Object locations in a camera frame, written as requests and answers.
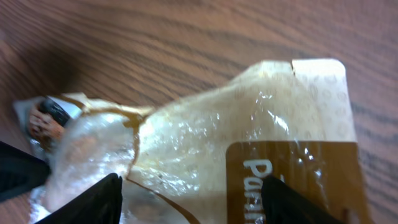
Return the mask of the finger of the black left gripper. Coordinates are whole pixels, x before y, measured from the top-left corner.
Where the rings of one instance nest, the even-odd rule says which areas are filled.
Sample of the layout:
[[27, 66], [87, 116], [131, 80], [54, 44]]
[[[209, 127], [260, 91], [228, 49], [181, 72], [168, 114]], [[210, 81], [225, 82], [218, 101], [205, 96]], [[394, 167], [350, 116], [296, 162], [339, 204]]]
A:
[[4, 202], [45, 183], [50, 167], [24, 151], [1, 141], [1, 198]]

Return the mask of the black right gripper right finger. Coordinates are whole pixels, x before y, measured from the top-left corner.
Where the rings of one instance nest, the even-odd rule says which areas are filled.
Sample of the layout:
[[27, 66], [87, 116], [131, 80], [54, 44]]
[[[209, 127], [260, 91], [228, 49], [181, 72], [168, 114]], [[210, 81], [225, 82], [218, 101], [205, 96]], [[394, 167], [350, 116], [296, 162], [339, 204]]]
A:
[[343, 224], [272, 175], [263, 179], [261, 197], [267, 224]]

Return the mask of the brown white snack packet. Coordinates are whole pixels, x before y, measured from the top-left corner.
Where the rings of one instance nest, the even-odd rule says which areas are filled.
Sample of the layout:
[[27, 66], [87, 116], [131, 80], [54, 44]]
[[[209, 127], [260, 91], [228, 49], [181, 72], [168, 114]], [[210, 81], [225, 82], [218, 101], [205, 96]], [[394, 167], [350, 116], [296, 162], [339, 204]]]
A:
[[269, 223], [261, 192], [340, 223], [370, 223], [345, 66], [265, 60], [226, 85], [161, 108], [83, 93], [13, 105], [52, 172], [34, 188], [44, 220], [108, 174], [123, 179], [122, 223]]

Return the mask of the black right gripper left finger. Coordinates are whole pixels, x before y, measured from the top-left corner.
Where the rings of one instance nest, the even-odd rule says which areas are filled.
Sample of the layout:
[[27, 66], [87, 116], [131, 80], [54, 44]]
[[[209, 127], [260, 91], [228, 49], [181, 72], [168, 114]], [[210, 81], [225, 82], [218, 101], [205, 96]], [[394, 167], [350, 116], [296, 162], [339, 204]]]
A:
[[119, 224], [122, 177], [111, 173], [37, 224]]

